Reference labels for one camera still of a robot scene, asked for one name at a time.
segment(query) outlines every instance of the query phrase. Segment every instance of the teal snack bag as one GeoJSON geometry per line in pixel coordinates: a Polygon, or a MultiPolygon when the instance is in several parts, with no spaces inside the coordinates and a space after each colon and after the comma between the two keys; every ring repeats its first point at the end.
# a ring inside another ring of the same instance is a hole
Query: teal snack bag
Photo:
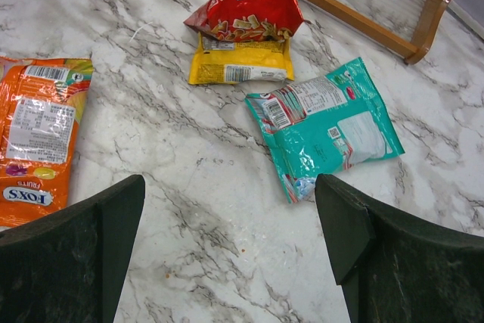
{"type": "Polygon", "coordinates": [[[357,58],[336,71],[245,99],[257,119],[289,203],[318,174],[404,153],[385,104],[357,58]]]}

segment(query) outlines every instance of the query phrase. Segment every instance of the wooden edge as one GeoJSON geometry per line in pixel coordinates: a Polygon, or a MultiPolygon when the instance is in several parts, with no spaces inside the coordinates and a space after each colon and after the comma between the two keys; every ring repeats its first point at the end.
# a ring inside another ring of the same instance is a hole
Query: wooden edge
{"type": "Polygon", "coordinates": [[[366,36],[400,54],[403,58],[410,57],[418,51],[418,48],[409,41],[397,36],[387,28],[382,27],[337,0],[307,1],[363,32],[366,36]]]}
{"type": "Polygon", "coordinates": [[[418,50],[411,56],[406,57],[406,64],[416,64],[425,57],[436,37],[440,20],[451,0],[426,0],[420,19],[414,31],[411,43],[418,50]]]}

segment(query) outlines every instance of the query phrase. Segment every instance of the red snack bag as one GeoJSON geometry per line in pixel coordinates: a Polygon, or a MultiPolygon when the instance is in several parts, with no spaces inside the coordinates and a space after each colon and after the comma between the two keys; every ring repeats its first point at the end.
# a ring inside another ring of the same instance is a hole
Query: red snack bag
{"type": "Polygon", "coordinates": [[[184,23],[219,41],[289,39],[304,21],[297,0],[209,0],[184,23]]]}

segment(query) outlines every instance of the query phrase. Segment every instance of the orange package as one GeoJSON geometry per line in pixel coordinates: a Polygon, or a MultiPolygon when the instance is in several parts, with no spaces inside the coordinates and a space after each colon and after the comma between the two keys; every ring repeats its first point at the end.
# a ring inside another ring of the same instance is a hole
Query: orange package
{"type": "Polygon", "coordinates": [[[67,205],[90,60],[0,57],[0,226],[67,205]]]}

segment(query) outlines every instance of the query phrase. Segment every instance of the qr code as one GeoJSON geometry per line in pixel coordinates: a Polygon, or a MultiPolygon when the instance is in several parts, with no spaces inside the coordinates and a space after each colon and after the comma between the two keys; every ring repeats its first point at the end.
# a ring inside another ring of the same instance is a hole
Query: qr code
{"type": "Polygon", "coordinates": [[[329,135],[332,139],[336,139],[336,138],[339,138],[341,136],[340,131],[338,130],[338,128],[336,126],[331,128],[331,129],[328,129],[327,132],[329,133],[329,135]]]}

